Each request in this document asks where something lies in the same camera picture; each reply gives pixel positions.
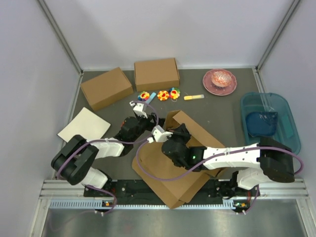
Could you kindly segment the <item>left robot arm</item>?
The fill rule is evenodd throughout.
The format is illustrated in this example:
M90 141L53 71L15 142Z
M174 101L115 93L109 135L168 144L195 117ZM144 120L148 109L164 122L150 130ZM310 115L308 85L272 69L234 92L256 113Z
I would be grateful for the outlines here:
M138 138L145 131L152 131L156 125L163 126L164 122L165 118L159 118L155 113L147 118L135 115L127 117L112 138L89 143L81 135L75 135L53 158L51 167L69 184L93 186L96 192L106 196L112 190L112 179L105 172L93 168L94 161L128 154L135 143L141 143Z

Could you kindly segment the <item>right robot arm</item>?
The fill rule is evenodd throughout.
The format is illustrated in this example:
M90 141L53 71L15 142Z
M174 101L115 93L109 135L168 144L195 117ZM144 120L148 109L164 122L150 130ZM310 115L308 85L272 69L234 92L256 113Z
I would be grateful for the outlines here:
M162 153L177 167L192 172L238 168L230 183L231 191L238 196L268 181L292 183L295 180L291 149L268 137L244 147L188 147L191 135L184 124L169 131L157 127L153 136L162 144Z

